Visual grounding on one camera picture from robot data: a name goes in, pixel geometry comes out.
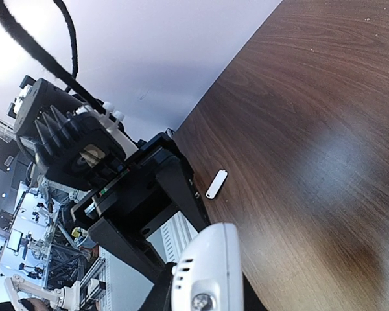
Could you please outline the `white remote control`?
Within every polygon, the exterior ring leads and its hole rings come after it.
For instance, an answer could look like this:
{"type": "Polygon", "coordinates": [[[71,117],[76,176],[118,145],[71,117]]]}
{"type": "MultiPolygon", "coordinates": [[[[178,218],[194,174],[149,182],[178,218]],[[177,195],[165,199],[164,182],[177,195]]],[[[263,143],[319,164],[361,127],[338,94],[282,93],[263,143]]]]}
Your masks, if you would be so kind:
{"type": "Polygon", "coordinates": [[[216,223],[199,232],[172,269],[172,310],[243,310],[237,228],[216,223]]]}

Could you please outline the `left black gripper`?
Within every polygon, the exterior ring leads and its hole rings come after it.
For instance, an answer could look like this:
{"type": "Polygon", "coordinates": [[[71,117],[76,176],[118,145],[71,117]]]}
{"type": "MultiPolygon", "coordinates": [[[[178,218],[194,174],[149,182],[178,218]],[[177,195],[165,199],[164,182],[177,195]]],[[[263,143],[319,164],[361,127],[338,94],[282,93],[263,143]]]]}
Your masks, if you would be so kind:
{"type": "Polygon", "coordinates": [[[75,225],[90,227],[94,242],[155,283],[165,261],[141,233],[117,227],[159,227],[178,210],[198,232],[211,225],[190,164],[172,138],[159,133],[71,213],[75,225]]]}

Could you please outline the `white battery cover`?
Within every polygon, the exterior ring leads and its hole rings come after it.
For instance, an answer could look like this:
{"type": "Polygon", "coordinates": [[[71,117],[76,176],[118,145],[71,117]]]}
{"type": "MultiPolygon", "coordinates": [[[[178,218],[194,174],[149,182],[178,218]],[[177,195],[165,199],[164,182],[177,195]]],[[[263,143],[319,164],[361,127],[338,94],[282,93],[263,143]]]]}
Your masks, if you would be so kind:
{"type": "Polygon", "coordinates": [[[226,170],[219,170],[211,182],[208,190],[206,191],[206,198],[209,200],[213,200],[218,194],[219,190],[223,186],[226,178],[228,176],[228,172],[226,170]]]}

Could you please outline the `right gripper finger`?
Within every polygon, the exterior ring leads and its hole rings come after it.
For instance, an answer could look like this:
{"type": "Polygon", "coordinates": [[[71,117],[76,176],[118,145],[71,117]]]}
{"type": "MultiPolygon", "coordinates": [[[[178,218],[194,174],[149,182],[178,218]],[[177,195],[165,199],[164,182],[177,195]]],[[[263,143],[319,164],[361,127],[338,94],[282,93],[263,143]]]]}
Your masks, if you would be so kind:
{"type": "Polygon", "coordinates": [[[176,263],[168,262],[154,282],[139,311],[171,311],[172,269],[176,263]]]}

